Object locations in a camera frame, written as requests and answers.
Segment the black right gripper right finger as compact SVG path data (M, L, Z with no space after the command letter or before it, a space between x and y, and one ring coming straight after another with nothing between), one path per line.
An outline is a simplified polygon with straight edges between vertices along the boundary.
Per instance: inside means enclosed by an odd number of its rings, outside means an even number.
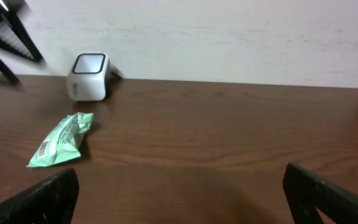
M358 195L298 164L287 164L283 190L296 224L322 223L319 212L335 223L358 223Z

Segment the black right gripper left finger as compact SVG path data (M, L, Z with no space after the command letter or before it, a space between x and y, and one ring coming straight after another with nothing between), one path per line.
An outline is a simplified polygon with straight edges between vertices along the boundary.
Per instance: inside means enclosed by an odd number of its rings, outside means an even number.
M73 168L64 169L0 203L0 223L70 224L79 194Z

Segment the mint green snack packet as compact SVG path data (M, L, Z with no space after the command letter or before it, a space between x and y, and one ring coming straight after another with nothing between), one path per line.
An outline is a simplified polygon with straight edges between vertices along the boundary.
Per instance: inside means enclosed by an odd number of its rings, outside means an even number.
M94 120L93 113L63 118L42 141L27 167L50 167L81 157L79 148Z

